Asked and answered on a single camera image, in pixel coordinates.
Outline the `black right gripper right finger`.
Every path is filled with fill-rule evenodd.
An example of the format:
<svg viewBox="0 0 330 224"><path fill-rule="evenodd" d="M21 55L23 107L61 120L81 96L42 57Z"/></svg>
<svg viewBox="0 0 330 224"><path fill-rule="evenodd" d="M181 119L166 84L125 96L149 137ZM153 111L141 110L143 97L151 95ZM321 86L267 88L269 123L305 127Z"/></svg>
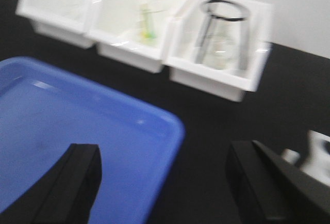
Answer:
<svg viewBox="0 0 330 224"><path fill-rule="evenodd" d="M225 172L242 223L329 223L329 187L259 141L233 141Z"/></svg>

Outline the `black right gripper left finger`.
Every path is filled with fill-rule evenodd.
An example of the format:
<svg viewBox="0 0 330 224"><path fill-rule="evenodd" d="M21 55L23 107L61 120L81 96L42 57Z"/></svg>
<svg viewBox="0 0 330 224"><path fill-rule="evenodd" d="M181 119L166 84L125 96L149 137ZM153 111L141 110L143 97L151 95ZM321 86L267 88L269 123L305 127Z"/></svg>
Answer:
<svg viewBox="0 0 330 224"><path fill-rule="evenodd" d="M88 223L101 183L101 152L72 143L53 167L1 213L1 223Z"/></svg>

